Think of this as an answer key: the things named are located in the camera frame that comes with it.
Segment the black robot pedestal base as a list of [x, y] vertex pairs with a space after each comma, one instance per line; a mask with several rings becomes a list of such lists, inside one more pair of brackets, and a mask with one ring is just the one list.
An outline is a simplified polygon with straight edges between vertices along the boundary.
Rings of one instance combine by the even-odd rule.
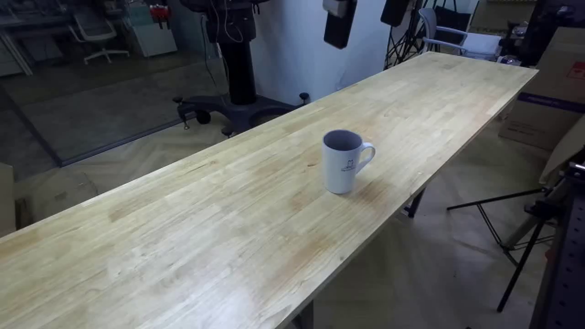
[[180, 0], [187, 10], [205, 17], [207, 37], [220, 46], [227, 96], [176, 98], [178, 118], [189, 125], [194, 118], [200, 125], [209, 125], [212, 114], [227, 119], [225, 136], [238, 136], [255, 129], [264, 119], [286, 116], [311, 99], [300, 94], [298, 105], [280, 103], [256, 94], [251, 43], [256, 39], [255, 13], [267, 0]]

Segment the white office chair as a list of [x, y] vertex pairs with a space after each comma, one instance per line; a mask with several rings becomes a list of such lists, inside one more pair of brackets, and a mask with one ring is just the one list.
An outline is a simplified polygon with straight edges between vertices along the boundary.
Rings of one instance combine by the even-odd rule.
[[79, 44], [95, 44], [97, 52], [84, 57], [84, 65], [90, 65], [92, 61], [105, 57], [106, 63], [112, 63], [114, 55], [125, 55], [128, 57], [128, 50], [110, 50], [108, 43], [117, 37], [117, 30], [114, 24], [95, 10], [84, 6], [75, 8], [72, 12], [74, 26], [70, 28], [74, 39]]

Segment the white ceramic mug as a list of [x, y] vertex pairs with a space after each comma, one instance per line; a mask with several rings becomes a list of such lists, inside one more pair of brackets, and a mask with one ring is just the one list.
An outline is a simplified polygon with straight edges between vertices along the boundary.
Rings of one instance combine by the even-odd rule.
[[355, 178], [377, 156], [377, 149], [351, 130], [331, 130], [322, 138], [324, 187], [331, 194], [350, 194]]

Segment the black hanging device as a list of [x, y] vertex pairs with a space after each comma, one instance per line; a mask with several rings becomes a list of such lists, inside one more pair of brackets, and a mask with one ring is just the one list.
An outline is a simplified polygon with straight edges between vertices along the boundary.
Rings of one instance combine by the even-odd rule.
[[357, 0], [324, 0], [324, 10], [328, 13], [324, 41], [344, 50], [350, 44]]

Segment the black tripod stand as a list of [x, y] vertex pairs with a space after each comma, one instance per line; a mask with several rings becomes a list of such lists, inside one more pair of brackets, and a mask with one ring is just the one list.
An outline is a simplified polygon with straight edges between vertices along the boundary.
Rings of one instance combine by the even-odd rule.
[[[459, 209], [476, 209], [485, 222], [489, 233], [492, 235], [496, 246], [501, 253], [512, 262], [514, 275], [507, 284], [507, 289], [498, 302], [498, 311], [503, 311], [523, 275], [529, 257], [532, 255], [534, 247], [540, 244], [540, 235], [543, 233], [549, 222], [562, 224], [565, 214], [565, 205], [571, 200], [571, 185], [574, 182], [584, 182], [585, 167], [578, 160], [571, 160], [569, 163], [562, 165], [554, 171], [554, 180], [551, 185], [542, 185], [540, 189], [459, 204], [448, 207], [448, 213]], [[501, 204], [509, 200], [534, 196], [534, 202], [525, 207], [527, 220], [507, 238], [503, 240], [498, 233], [496, 225], [492, 224], [487, 205]]]

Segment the cardboard box with purple stripe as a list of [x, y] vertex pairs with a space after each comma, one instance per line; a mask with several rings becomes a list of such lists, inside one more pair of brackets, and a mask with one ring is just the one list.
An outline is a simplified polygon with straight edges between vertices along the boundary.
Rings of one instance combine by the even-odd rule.
[[552, 151], [585, 114], [585, 30], [558, 28], [538, 76], [505, 110], [503, 140]]

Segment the black perforated cart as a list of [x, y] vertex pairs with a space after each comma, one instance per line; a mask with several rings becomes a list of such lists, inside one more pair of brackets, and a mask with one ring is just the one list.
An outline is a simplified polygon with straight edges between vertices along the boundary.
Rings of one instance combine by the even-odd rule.
[[585, 329], [585, 174], [573, 163], [567, 204], [529, 329]]

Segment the white folding chair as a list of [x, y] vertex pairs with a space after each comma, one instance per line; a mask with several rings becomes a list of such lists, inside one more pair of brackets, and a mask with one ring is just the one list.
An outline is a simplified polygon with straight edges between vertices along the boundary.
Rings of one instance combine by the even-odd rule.
[[425, 50], [452, 48], [463, 57], [483, 61], [496, 61], [499, 57], [499, 35], [470, 34], [465, 30], [441, 26], [437, 12], [432, 8], [419, 10], [419, 19], [425, 26]]

